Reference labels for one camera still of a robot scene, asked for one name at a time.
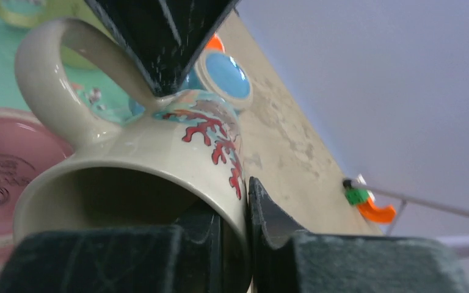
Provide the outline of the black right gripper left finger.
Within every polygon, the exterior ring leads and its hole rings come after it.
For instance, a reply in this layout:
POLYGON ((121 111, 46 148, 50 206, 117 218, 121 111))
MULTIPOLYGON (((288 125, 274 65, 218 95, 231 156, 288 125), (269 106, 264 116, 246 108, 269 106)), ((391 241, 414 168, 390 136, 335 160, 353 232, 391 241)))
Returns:
POLYGON ((196 203, 169 225, 28 236, 0 292, 220 292, 222 257, 223 221, 196 203))

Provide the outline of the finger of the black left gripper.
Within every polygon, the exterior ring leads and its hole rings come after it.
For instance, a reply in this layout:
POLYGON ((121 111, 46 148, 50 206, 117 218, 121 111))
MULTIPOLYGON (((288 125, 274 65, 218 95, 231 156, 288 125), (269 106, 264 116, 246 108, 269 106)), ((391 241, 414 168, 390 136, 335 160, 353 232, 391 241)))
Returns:
POLYGON ((237 0, 86 2, 156 97, 174 94, 237 0))

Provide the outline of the cream coral shell mug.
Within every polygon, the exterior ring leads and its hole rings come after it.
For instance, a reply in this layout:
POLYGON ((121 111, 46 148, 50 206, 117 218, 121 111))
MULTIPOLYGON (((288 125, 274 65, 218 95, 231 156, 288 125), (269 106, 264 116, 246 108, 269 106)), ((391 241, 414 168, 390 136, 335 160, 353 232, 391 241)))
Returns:
POLYGON ((231 125, 153 96, 124 50, 76 18, 29 31, 15 66, 39 69, 63 46, 89 58, 145 110, 122 126, 97 117, 72 88, 55 89, 45 102, 19 81, 32 113, 74 152, 22 191, 13 214, 14 240, 49 230, 170 223, 192 204, 205 203, 227 228, 224 291, 246 292, 251 272, 239 121, 231 125))

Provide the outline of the pink skull mug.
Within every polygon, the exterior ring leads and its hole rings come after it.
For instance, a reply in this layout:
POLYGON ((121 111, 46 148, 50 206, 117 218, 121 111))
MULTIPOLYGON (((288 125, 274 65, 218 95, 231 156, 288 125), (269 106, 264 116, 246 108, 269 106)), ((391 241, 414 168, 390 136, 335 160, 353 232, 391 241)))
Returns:
POLYGON ((20 194, 72 153, 30 112, 0 107, 0 271, 13 250, 12 218, 20 194))

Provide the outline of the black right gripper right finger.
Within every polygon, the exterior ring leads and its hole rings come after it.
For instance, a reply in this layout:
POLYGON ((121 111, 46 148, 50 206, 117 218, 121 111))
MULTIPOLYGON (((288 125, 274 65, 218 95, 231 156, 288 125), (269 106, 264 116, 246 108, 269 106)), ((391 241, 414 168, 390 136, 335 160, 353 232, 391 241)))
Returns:
POLYGON ((456 255, 417 237, 316 234, 249 179, 253 292, 469 292, 456 255))

